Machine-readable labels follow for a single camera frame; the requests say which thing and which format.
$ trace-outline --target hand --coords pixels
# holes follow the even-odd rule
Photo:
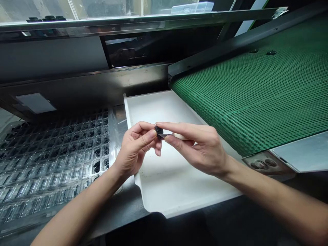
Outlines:
[[[135,175],[141,168],[145,154],[151,148],[161,156],[162,142],[157,138],[155,125],[140,121],[126,131],[122,146],[115,163],[121,175],[125,178]]]
[[[174,136],[166,136],[164,140],[192,166],[206,174],[223,178],[237,163],[225,152],[220,137],[212,126],[168,122],[157,122],[156,125],[191,139],[192,141],[182,141]]]

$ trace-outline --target fingernail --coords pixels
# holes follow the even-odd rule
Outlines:
[[[169,137],[169,136],[166,136],[166,137],[164,138],[164,141],[167,142],[167,143],[169,143],[169,142],[170,142],[170,137]]]
[[[155,137],[157,135],[157,132],[155,130],[150,130],[149,131],[149,136],[150,137]]]

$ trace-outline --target bolt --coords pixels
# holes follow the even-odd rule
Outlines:
[[[263,162],[263,161],[260,161],[260,160],[257,160],[255,162],[255,165],[259,168],[259,169],[264,169],[264,170],[267,170],[269,167]]]
[[[268,164],[269,166],[273,166],[273,167],[277,166],[277,164],[273,160],[270,160],[270,159],[266,159],[265,163]]]
[[[252,163],[250,164],[250,166],[251,166],[252,168],[254,168],[254,169],[259,169],[259,168],[256,166],[255,162],[252,162]]]

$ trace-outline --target plastic packaging tray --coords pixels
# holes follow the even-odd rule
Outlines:
[[[0,229],[10,224],[8,231],[14,233],[22,226],[19,219],[28,216],[33,216],[29,224],[42,223],[43,214],[87,188],[116,157],[116,127],[107,108],[57,122],[19,121],[5,127],[0,135]]]
[[[138,121],[204,124],[173,91],[133,97],[124,95],[124,104],[129,128]],[[224,140],[222,143],[229,155],[241,161],[236,151]],[[161,157],[153,150],[147,152],[140,171],[135,175],[135,183],[141,189],[145,209],[160,212],[166,218],[241,195],[231,185],[192,167],[165,142]]]
[[[214,3],[212,2],[199,2],[173,6],[171,14],[192,14],[192,13],[208,13],[213,9]]]

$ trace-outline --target white plastic tray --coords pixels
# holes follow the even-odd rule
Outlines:
[[[204,121],[173,91],[126,97],[127,124],[138,121],[156,123]],[[241,156],[223,140],[223,146],[239,161]],[[231,185],[192,167],[173,147],[163,141],[162,156],[147,152],[135,183],[141,189],[148,212],[160,212],[166,218],[184,214],[241,195]]]

